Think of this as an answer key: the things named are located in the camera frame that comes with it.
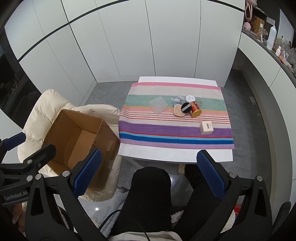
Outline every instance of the black cable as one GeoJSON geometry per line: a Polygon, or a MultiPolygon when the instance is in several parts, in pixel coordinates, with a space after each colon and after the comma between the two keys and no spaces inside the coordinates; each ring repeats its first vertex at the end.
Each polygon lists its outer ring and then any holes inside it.
{"type": "Polygon", "coordinates": [[[121,209],[118,209],[118,210],[116,210],[116,211],[110,213],[110,214],[108,215],[108,217],[106,217],[105,220],[102,222],[102,224],[98,227],[98,230],[101,231],[101,229],[104,227],[105,223],[109,220],[109,218],[110,218],[114,213],[117,213],[117,212],[120,212],[120,211],[121,211],[121,209]]]}
{"type": "MultiPolygon", "coordinates": [[[[118,210],[116,210],[116,211],[110,213],[110,214],[108,215],[108,217],[106,217],[105,220],[102,222],[102,224],[98,227],[98,230],[101,231],[101,229],[104,227],[104,225],[105,225],[106,222],[109,220],[109,218],[110,218],[114,213],[117,213],[117,212],[120,212],[120,211],[121,211],[121,209],[118,209],[118,210]]],[[[143,229],[142,225],[141,225],[141,224],[140,224],[135,218],[134,218],[133,220],[134,220],[134,221],[140,226],[140,228],[141,228],[142,231],[144,232],[146,238],[148,239],[148,241],[150,241],[150,238],[148,237],[147,233],[146,233],[145,230],[143,229]]]]}

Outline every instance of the white table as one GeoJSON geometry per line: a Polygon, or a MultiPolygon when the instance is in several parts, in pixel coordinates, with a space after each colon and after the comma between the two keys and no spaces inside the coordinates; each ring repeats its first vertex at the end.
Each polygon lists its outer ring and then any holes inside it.
{"type": "MultiPolygon", "coordinates": [[[[140,77],[140,82],[167,82],[217,86],[216,81],[180,77],[140,77]]],[[[138,167],[142,167],[135,160],[162,161],[167,163],[196,163],[196,155],[200,150],[173,149],[152,146],[140,146],[120,143],[118,154],[138,167]]],[[[231,149],[210,149],[208,153],[216,162],[233,161],[231,149]]]]}

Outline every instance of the white cabinet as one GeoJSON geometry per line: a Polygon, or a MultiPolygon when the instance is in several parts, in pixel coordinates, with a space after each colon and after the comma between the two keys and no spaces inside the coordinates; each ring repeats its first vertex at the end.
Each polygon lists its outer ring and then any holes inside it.
{"type": "Polygon", "coordinates": [[[99,10],[120,76],[152,76],[154,62],[145,0],[99,10]]]}
{"type": "Polygon", "coordinates": [[[5,32],[17,59],[45,36],[32,0],[21,2],[6,23],[5,32]]]}
{"type": "Polygon", "coordinates": [[[232,6],[235,6],[244,10],[245,0],[221,0],[221,2],[228,3],[232,6]]]}
{"type": "Polygon", "coordinates": [[[94,0],[62,0],[69,21],[96,8],[94,0]]]}
{"type": "Polygon", "coordinates": [[[292,179],[296,179],[296,112],[293,105],[296,103],[296,89],[289,77],[281,68],[270,87],[283,115],[289,135],[292,152],[292,179]]]}
{"type": "MultiPolygon", "coordinates": [[[[0,109],[0,139],[10,138],[20,132],[22,129],[14,123],[1,109],[0,109]]],[[[3,163],[19,163],[17,157],[17,148],[8,151],[3,159],[3,163]]]]}
{"type": "Polygon", "coordinates": [[[95,81],[70,26],[66,26],[47,38],[57,60],[67,76],[84,97],[95,81]]]}
{"type": "Polygon", "coordinates": [[[146,0],[156,76],[193,78],[200,0],[146,0]]]}
{"type": "Polygon", "coordinates": [[[71,28],[96,80],[119,77],[98,11],[74,21],[71,28]]]}
{"type": "Polygon", "coordinates": [[[194,78],[225,83],[232,67],[242,31],[244,13],[201,0],[200,43],[194,78]],[[225,16],[231,21],[225,24],[225,16]]]}
{"type": "Polygon", "coordinates": [[[68,23],[61,0],[33,0],[33,5],[45,35],[68,23]]]}
{"type": "Polygon", "coordinates": [[[270,87],[281,68],[279,64],[265,49],[244,33],[242,33],[239,41],[239,49],[256,66],[266,84],[270,87]]]}
{"type": "Polygon", "coordinates": [[[54,89],[73,105],[81,103],[82,95],[65,73],[47,40],[33,48],[20,65],[41,93],[54,89]]]}

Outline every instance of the glass window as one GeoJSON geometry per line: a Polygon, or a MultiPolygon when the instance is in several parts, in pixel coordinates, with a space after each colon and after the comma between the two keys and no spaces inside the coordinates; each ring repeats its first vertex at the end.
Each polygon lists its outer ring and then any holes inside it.
{"type": "Polygon", "coordinates": [[[24,128],[40,95],[17,61],[3,31],[0,35],[0,108],[24,128]]]}

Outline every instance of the clear plastic container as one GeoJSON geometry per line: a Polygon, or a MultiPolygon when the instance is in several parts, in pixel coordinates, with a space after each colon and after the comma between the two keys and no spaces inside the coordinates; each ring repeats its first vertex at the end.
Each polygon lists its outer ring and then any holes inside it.
{"type": "Polygon", "coordinates": [[[157,97],[154,100],[151,100],[149,102],[149,105],[155,114],[159,114],[168,108],[168,104],[161,96],[157,97]]]}

